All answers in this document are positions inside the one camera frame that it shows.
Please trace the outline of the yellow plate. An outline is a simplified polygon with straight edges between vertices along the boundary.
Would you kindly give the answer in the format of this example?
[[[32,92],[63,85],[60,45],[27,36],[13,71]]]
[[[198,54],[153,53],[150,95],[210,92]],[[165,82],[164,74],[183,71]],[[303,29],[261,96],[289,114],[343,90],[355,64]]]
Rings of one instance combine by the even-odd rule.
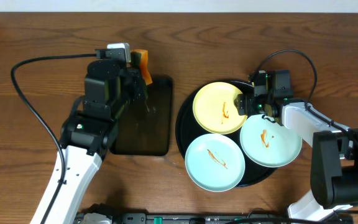
[[[193,115],[205,130],[230,134],[240,129],[247,115],[239,115],[234,100],[242,94],[238,87],[226,82],[213,82],[202,87],[193,100]]]

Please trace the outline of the orange green scrub sponge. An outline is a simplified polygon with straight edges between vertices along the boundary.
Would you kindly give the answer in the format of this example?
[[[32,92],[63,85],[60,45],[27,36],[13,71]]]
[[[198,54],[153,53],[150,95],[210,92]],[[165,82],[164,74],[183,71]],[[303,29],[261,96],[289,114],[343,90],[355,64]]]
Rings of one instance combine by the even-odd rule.
[[[149,53],[147,50],[135,49],[131,51],[131,65],[138,68],[146,85],[152,84],[152,78],[148,70]]]

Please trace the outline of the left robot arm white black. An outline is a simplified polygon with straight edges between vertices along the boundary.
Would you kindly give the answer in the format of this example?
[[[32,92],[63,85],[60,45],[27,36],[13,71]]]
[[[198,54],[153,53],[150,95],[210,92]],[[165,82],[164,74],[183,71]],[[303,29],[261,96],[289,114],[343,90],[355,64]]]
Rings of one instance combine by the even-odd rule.
[[[135,100],[146,99],[152,83],[145,57],[91,62],[85,95],[77,99],[63,123],[55,170],[31,220],[72,223],[83,196],[118,135],[118,120]]]

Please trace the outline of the light blue plate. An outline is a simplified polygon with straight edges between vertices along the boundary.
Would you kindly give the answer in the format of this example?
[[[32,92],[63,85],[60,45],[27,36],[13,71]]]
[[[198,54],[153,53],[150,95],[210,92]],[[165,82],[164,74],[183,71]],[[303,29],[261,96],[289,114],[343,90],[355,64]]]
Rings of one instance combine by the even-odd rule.
[[[264,167],[282,167],[296,159],[302,138],[264,114],[250,116],[240,131],[240,144],[246,156]]]
[[[246,170],[240,147],[220,134],[194,139],[185,153],[185,167],[191,180],[210,192],[225,192],[239,184]]]

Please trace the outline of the light blue plate front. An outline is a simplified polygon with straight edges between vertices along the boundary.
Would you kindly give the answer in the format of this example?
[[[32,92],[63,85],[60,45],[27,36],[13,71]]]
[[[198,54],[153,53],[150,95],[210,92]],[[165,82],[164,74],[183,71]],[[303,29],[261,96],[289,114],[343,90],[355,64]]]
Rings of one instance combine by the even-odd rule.
[[[185,167],[191,180],[210,192],[225,192],[239,184],[246,170],[240,147],[220,134],[194,139],[185,153]]]

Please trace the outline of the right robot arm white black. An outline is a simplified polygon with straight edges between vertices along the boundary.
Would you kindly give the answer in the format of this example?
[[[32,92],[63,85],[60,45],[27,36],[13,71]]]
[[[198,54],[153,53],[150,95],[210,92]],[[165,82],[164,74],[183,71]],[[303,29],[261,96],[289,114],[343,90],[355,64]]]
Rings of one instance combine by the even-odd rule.
[[[287,208],[292,220],[327,221],[358,214],[358,129],[329,119],[306,100],[280,95],[238,94],[240,115],[293,131],[312,148],[310,191]]]

